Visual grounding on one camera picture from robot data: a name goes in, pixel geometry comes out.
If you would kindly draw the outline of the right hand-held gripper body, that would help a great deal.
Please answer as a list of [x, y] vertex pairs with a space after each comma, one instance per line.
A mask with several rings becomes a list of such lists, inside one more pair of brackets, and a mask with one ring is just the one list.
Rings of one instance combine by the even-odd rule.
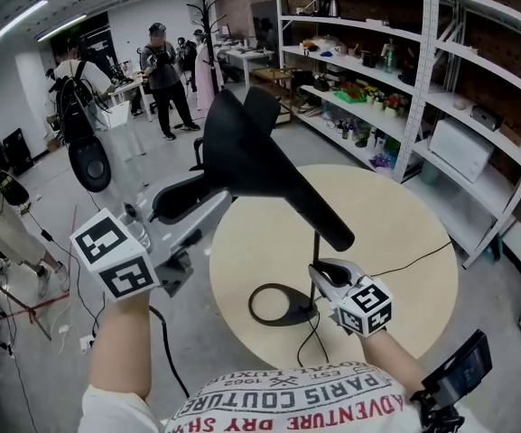
[[330, 301], [330, 316], [347, 334], [368, 338], [393, 316], [393, 295], [382, 281], [363, 276]]

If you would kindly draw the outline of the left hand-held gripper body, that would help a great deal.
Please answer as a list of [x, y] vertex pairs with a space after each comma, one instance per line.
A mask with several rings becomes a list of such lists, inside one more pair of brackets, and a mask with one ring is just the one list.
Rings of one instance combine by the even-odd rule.
[[79, 227], [70, 237], [92, 278], [113, 301], [161, 287], [173, 297], [193, 273], [184, 252], [163, 254], [172, 240], [172, 224], [189, 213], [164, 204], [125, 203], [116, 216], [108, 208]]

